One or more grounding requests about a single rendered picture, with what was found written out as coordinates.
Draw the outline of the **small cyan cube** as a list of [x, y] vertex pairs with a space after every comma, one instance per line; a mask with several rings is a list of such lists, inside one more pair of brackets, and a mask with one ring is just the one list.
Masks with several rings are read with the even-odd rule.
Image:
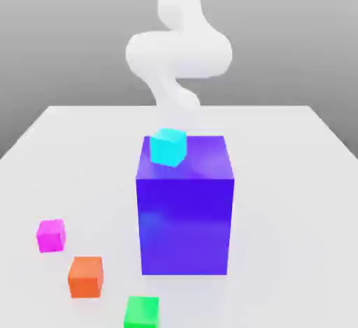
[[150, 137], [150, 161], [154, 164], [177, 167], [187, 154], [185, 131], [161, 128]]

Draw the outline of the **small magenta cube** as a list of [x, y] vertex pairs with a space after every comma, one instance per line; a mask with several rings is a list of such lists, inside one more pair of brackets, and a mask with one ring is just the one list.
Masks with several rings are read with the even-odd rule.
[[61, 252], [66, 243], [66, 230], [63, 219], [41, 220], [36, 232], [41, 253]]

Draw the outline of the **small orange cube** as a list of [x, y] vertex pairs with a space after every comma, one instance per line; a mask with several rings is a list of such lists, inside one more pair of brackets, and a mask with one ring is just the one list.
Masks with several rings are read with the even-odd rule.
[[68, 274], [71, 297], [74, 299], [99, 298], [103, 285], [101, 257], [74, 257]]

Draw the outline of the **small green cube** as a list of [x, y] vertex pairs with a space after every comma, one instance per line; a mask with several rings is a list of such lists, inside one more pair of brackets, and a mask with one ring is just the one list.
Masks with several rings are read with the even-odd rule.
[[159, 328], [159, 298], [129, 296], [123, 328]]

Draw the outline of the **large blue box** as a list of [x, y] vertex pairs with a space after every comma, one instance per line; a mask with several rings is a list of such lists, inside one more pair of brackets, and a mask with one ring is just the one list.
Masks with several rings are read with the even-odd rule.
[[136, 174], [142, 273], [227, 274], [234, 183], [223, 136], [189, 136], [175, 168], [150, 161], [145, 137]]

